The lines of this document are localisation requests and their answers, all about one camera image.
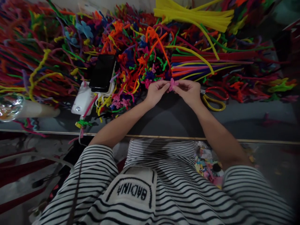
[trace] left hand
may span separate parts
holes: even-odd
[[[148,94],[144,102],[154,107],[162,98],[163,94],[170,87],[170,81],[159,80],[151,83],[148,88]]]

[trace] forearm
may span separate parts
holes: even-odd
[[[89,145],[101,144],[113,148],[151,108],[146,102],[138,104],[103,127],[91,140]]]
[[[217,154],[224,170],[234,165],[252,166],[242,146],[203,104],[193,110],[201,123],[208,143]]]

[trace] person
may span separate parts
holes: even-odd
[[[102,128],[39,224],[287,224],[293,211],[253,167],[241,145],[207,110],[200,84],[173,90],[197,115],[225,171],[222,190],[194,166],[194,141],[134,139],[118,174],[112,148],[161,99],[169,81],[149,86],[146,99]]]

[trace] hand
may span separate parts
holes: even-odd
[[[174,86],[173,90],[183,98],[189,107],[194,110],[195,107],[203,105],[200,98],[201,85],[198,82],[178,80],[178,83],[179,85]]]
[[[149,104],[150,107],[154,107],[159,100],[162,98],[163,94],[170,87],[170,81],[160,80],[151,83],[148,88],[148,94],[144,102]]]

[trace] pile of pipe cleaners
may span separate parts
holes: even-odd
[[[113,54],[114,89],[94,99],[101,121],[127,110],[159,79],[222,87],[240,103],[297,100],[289,92],[296,81],[279,73],[288,62],[268,59],[275,52],[270,42],[236,37],[270,1],[215,0],[187,9],[157,0],[154,14],[124,4],[107,15],[59,10],[47,2],[1,1],[0,93],[70,109],[97,56]]]

